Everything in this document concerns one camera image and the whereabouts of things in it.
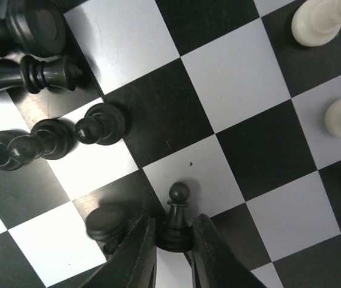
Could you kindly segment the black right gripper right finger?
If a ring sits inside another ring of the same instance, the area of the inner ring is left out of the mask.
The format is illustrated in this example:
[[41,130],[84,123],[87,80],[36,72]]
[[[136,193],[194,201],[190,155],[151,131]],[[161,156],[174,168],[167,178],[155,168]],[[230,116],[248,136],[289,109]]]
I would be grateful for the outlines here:
[[264,287],[234,255],[211,219],[201,214],[193,222],[193,287]]

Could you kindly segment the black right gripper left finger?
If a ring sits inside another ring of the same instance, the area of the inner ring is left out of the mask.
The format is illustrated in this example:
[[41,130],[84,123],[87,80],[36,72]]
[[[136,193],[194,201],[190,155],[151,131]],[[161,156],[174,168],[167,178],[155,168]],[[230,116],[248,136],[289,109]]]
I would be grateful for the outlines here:
[[116,252],[83,287],[155,287],[155,219],[142,215]]

